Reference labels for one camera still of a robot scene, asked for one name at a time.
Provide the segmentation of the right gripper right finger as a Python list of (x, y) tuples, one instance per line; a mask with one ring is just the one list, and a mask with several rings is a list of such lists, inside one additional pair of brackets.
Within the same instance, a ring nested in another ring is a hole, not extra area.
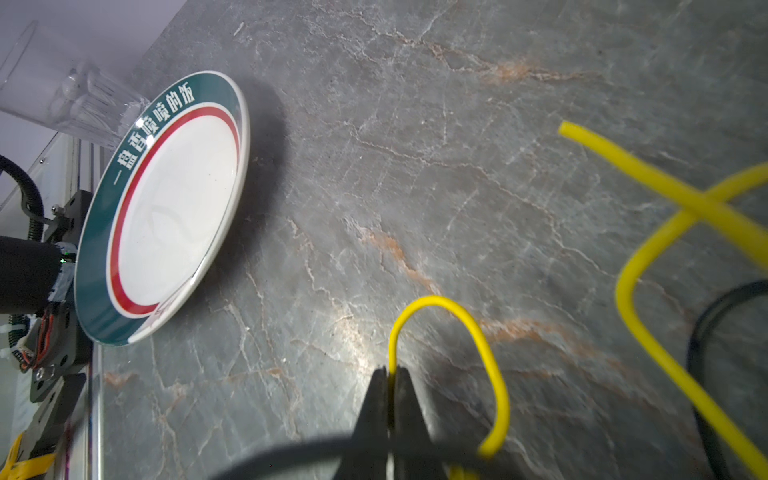
[[(396, 440), (412, 441), (420, 447), (433, 445), (408, 370), (397, 367), (392, 386), (392, 435)], [(441, 479), (447, 475), (443, 465), (424, 457), (394, 456), (395, 479)]]

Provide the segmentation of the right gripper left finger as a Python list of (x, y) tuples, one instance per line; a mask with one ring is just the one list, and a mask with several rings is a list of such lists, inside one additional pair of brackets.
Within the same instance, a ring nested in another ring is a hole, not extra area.
[(369, 382), (351, 440), (356, 449), (344, 453), (334, 479), (385, 479), (389, 454), (389, 387), (385, 368), (376, 369)]

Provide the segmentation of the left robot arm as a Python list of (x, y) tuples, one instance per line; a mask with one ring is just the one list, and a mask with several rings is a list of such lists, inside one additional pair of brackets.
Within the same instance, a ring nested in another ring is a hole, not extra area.
[(8, 347), (1, 353), (31, 376), (30, 401), (40, 403), (60, 377), (92, 356), (74, 305), (75, 260), (92, 194), (77, 191), (47, 218), (32, 178), (5, 156), (1, 171), (19, 187), (29, 220), (25, 239), (1, 238), (1, 313), (8, 316), (1, 324)]

